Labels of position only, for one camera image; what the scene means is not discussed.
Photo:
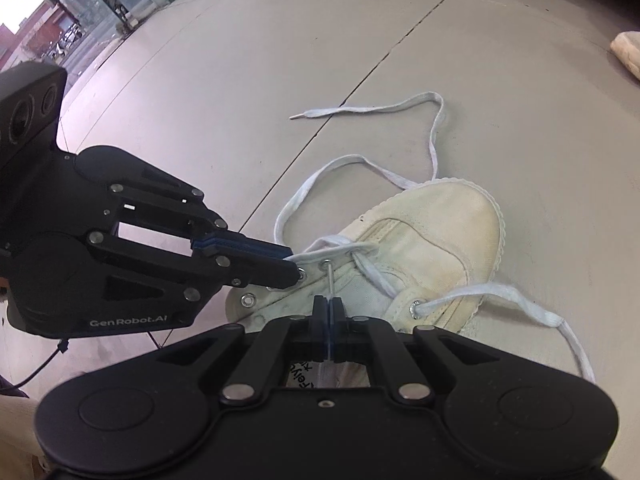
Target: floor seam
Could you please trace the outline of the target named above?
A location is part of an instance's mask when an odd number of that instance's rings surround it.
[[[69,143],[66,142],[66,133],[65,133],[65,127],[62,124],[62,117],[58,118],[58,124],[60,125],[60,129],[62,130],[62,138],[65,141],[66,150],[69,151]]]
[[[349,94],[347,95],[347,97],[345,97],[343,99],[343,101],[340,103],[340,105],[338,106],[343,106],[348,100],[349,98],[355,93],[355,91],[360,88],[360,86],[362,86],[362,84],[369,78],[369,76],[380,66],[380,64],[387,58],[389,57],[389,54],[391,54],[391,52],[393,51],[393,49],[395,49],[396,46],[398,46],[400,43],[402,43],[426,18],[428,18],[431,13],[436,10],[439,6],[441,6],[441,4],[444,3],[444,1],[446,0],[440,0],[437,4],[435,4],[435,6],[433,6],[429,12],[427,12],[423,17],[421,17],[420,20],[418,20],[417,23],[415,23],[415,25],[409,29],[409,31],[402,37],[400,38],[400,40],[398,40],[388,51],[387,53],[373,66],[373,68],[371,70],[369,70],[369,72],[367,72],[367,75],[364,76],[364,78],[361,79],[361,81],[353,88],[353,90],[351,90],[351,92],[349,92]],[[287,167],[285,168],[285,170],[280,174],[280,176],[276,179],[276,181],[273,183],[273,185],[269,188],[269,190],[267,191],[267,193],[265,193],[265,195],[262,197],[262,199],[260,200],[260,202],[258,202],[258,205],[254,208],[253,211],[251,211],[251,214],[248,216],[248,218],[244,221],[244,223],[242,224],[242,226],[238,229],[238,232],[241,232],[242,229],[245,228],[245,226],[249,223],[249,220],[251,220],[251,218],[254,216],[255,212],[258,211],[258,209],[260,208],[260,206],[264,203],[265,200],[267,200],[267,197],[270,195],[271,191],[273,191],[273,189],[278,185],[278,183],[282,180],[282,178],[285,176],[285,174],[287,173],[287,171],[289,171],[289,169],[293,166],[293,164],[300,158],[300,155],[302,155],[302,153],[308,148],[308,146],[311,144],[311,142],[320,134],[320,131],[326,126],[326,124],[331,120],[333,116],[329,116],[328,118],[326,118],[326,120],[324,121],[324,123],[321,124],[321,126],[318,128],[318,130],[311,136],[311,138],[305,143],[305,145],[302,147],[302,149],[300,150],[300,152],[293,158],[293,160],[287,165]]]
[[[155,52],[155,54],[153,54],[153,56],[151,56],[149,59],[147,59],[144,63],[144,65],[142,65],[138,70],[136,70],[136,73],[134,75],[131,76],[131,78],[126,82],[126,84],[120,89],[118,90],[118,93],[113,97],[113,99],[111,101],[109,101],[109,104],[105,107],[105,109],[100,113],[100,116],[95,120],[95,123],[93,124],[93,126],[91,128],[89,128],[89,131],[86,133],[86,135],[82,138],[82,140],[80,141],[80,144],[78,144],[78,150],[80,149],[80,147],[84,144],[84,142],[87,140],[87,137],[89,137],[89,135],[91,135],[91,132],[94,130],[95,125],[98,124],[98,122],[100,121],[100,119],[102,118],[102,116],[107,113],[107,110],[109,108],[111,108],[111,105],[113,104],[113,102],[118,98],[118,96],[124,91],[124,89],[129,86],[129,84],[133,81],[133,79],[140,73],[140,71],[147,66],[151,60],[153,58],[155,58],[162,49],[164,49],[164,47],[166,47],[169,43],[171,43],[171,41],[173,41],[174,38],[176,38],[178,36],[178,34],[180,34],[185,28],[189,27],[191,25],[191,23],[195,22],[200,16],[202,16],[205,12],[207,12],[211,7],[213,7],[216,3],[218,3],[219,0],[216,0],[215,2],[213,2],[210,6],[207,6],[205,9],[202,10],[202,12],[200,12],[197,16],[195,16],[190,22],[187,22],[183,27],[180,28],[180,30],[178,30],[178,32],[176,32],[174,35],[172,35],[172,37],[170,37],[168,40],[166,40],[162,46]]]

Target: beige object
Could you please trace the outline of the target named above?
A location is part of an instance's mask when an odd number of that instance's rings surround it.
[[[640,32],[620,32],[611,49],[624,66],[640,79]]]
[[[348,316],[382,317],[396,330],[411,332],[416,324],[435,324],[457,332],[478,308],[480,298],[457,298],[425,317],[414,317],[414,302],[439,298],[452,288],[484,283],[500,263],[504,221],[497,203],[481,187],[454,178],[433,180],[406,190],[354,220],[340,235],[368,244],[366,258],[399,293],[391,299],[360,272],[353,252],[317,250],[294,256],[305,279],[289,290],[248,286],[232,290],[226,315],[249,332],[276,317],[310,314],[313,297],[327,295],[320,263],[334,263],[335,294]],[[255,298],[252,307],[246,296]]]
[[[0,396],[0,479],[37,480],[43,475],[44,454],[33,431],[38,402]]]

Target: white canvas shoe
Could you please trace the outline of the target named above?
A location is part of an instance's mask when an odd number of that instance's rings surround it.
[[[284,243],[284,224],[315,182],[336,168],[366,164],[404,191],[364,213],[340,234],[319,238],[305,252],[288,258],[300,268],[301,280],[296,286],[288,290],[260,286],[231,290],[226,298],[227,319],[256,332],[277,317],[311,314],[314,296],[333,293],[342,298],[347,316],[380,317],[398,332],[409,333],[418,324],[459,332],[485,296],[498,296],[519,306],[535,323],[558,328],[569,342],[579,370],[593,381],[587,356],[564,319],[527,300],[515,288],[492,282],[504,247],[504,219],[495,200],[471,182],[436,178],[434,141],[444,106],[439,94],[427,92],[391,107],[328,108],[300,116],[399,111],[428,101],[440,105],[428,142],[433,179],[418,184],[361,155],[343,156],[325,165],[281,211],[274,228],[276,243]],[[334,272],[333,290],[327,277],[327,260]],[[470,336],[482,342],[481,325],[475,325],[471,332]],[[533,350],[527,351],[521,344],[516,353],[540,361],[536,359],[535,339],[526,344]],[[558,367],[572,371],[570,365]],[[367,384],[366,372],[359,366],[302,364],[294,365],[291,371],[290,384],[302,387]]]
[[[611,42],[611,49],[629,72],[640,79],[640,32],[620,32]]]

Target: black mount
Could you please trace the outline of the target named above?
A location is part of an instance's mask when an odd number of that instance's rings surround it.
[[[371,387],[282,387],[331,352]],[[309,317],[228,324],[73,379],[36,414],[49,480],[605,479],[617,430],[581,378],[321,296]]]
[[[286,288],[286,247],[229,231],[204,193],[113,146],[56,144],[66,73],[25,62],[0,87],[0,276],[12,325],[49,338],[189,326],[222,285]],[[191,256],[118,237],[186,238]]]

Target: camera lens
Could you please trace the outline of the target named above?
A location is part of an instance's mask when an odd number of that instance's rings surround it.
[[[14,109],[9,123],[9,140],[17,144],[27,133],[33,115],[33,106],[28,101],[20,101]]]
[[[44,94],[44,97],[42,98],[42,107],[40,108],[40,111],[42,112],[43,115],[47,115],[51,109],[53,108],[53,105],[56,102],[56,86],[55,85],[51,85],[49,88],[47,88],[47,91]]]

